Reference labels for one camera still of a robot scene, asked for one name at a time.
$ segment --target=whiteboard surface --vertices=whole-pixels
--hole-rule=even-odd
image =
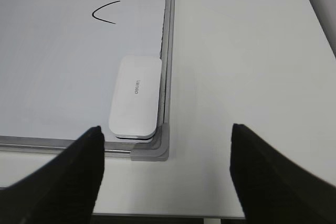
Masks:
[[[116,23],[94,19],[96,16]],[[160,57],[165,0],[0,0],[0,135],[107,141],[122,57]]]

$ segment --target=aluminum whiteboard frame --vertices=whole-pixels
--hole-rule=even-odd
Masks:
[[[105,142],[105,156],[133,161],[165,161],[169,156],[169,110],[175,0],[165,0],[161,46],[162,72],[156,133],[149,143]],[[74,140],[0,136],[0,151],[58,154]]]

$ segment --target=whiteboard eraser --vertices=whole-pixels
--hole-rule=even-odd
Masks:
[[[121,60],[109,127],[118,138],[149,139],[155,134],[162,61],[127,56]]]

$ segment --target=white table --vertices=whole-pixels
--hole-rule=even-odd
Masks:
[[[230,135],[244,123],[336,184],[336,62],[308,0],[176,0],[167,162],[107,158],[95,212],[241,217]],[[7,186],[52,156],[1,153]]]

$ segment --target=black curved line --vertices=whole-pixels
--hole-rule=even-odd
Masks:
[[[115,3],[118,3],[118,2],[120,2],[120,0],[111,2],[111,3],[105,4],[105,5],[101,6],[101,7],[99,7],[98,9],[96,9],[95,11],[93,11],[93,13],[92,13],[92,17],[95,18],[95,19],[97,19],[97,20],[100,20],[100,21],[103,21],[103,22],[107,22],[107,23],[111,23],[111,24],[114,24],[114,25],[115,25],[115,23],[110,22],[110,21],[108,21],[108,20],[104,20],[104,19],[98,18],[98,17],[96,17],[94,14],[96,13],[96,11],[98,11],[98,10],[104,8],[105,6],[112,5],[112,4],[115,4]]]

